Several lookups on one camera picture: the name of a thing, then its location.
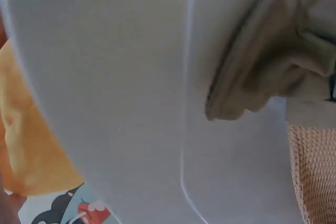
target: cartoon print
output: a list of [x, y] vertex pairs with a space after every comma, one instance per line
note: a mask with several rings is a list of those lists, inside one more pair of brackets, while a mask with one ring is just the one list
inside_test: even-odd
[[79, 187], [67, 191], [65, 194], [58, 196], [51, 204], [49, 211], [38, 215], [31, 224], [60, 224], [62, 216], [66, 211], [74, 193]]
[[105, 203], [86, 185], [58, 196], [32, 224], [119, 224]]

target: tan knitted fabric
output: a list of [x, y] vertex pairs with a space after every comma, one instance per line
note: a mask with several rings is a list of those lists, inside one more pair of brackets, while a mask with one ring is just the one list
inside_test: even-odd
[[293, 183], [307, 224], [336, 223], [336, 129], [288, 125]]

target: orange cloth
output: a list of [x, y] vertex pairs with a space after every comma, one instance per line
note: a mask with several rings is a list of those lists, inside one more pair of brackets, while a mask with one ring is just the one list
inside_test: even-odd
[[82, 184], [39, 113], [9, 41], [0, 49], [0, 170], [5, 189], [22, 196]]

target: crumpled cloth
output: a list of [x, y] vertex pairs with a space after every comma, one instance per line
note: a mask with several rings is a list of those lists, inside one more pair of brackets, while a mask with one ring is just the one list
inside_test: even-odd
[[331, 99], [336, 0], [258, 0], [235, 34], [208, 94], [210, 120], [235, 120], [273, 96]]
[[21, 196], [83, 183], [34, 103], [8, 41], [0, 49], [0, 170], [4, 188]]

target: white plastic surface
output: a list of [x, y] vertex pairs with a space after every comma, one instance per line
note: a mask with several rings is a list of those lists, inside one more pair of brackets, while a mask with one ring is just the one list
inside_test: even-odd
[[301, 223], [285, 101], [209, 122], [208, 86], [253, 0], [3, 0], [50, 127], [123, 224]]

